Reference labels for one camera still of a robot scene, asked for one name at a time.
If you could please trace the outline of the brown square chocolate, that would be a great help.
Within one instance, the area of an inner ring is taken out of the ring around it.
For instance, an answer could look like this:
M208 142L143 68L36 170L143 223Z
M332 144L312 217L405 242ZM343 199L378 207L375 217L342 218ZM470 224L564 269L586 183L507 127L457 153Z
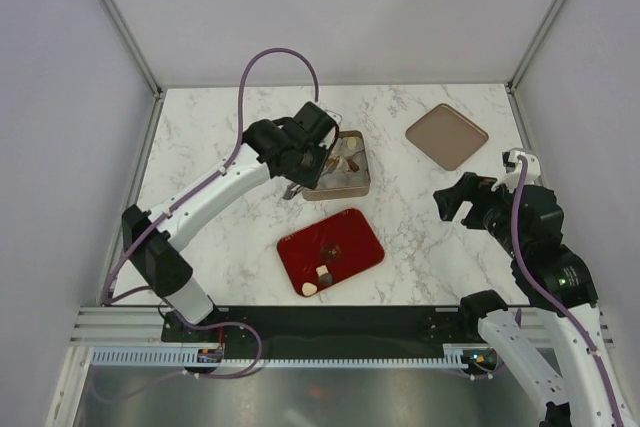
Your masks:
M349 165L350 169L352 171L354 171L354 172L357 172L357 171L360 170L358 164L355 161L353 161L352 159L348 160L348 165Z

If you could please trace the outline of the metal tongs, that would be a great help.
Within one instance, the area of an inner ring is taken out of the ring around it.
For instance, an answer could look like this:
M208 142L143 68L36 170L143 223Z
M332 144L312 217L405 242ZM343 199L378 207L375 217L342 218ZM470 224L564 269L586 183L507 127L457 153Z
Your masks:
M338 154L331 154L324 165L324 168L320 176L328 175L336 170L339 164L340 156ZM290 183L283 195L284 200L291 200L305 190L305 187L296 183Z

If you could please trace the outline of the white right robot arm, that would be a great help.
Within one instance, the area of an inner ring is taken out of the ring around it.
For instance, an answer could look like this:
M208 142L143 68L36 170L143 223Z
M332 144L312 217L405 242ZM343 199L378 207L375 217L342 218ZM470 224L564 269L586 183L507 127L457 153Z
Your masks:
M636 425L604 342L590 271L563 243L564 212L554 192L523 180L509 191L494 178L466 173L434 200L445 222L470 203L463 225L488 232L509 254L516 284L549 335L557 369L520 336L497 292L460 301L458 332L496 351L536 407L540 425Z

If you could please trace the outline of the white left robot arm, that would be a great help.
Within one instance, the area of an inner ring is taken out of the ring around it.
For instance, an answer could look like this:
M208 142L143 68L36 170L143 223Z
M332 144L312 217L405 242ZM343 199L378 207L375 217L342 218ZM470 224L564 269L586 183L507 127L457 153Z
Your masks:
M213 338L219 319L181 251L235 200L275 177L315 188L338 134L337 117L307 102L292 117L252 123L228 159L169 200L124 211L125 259L179 313L195 340Z

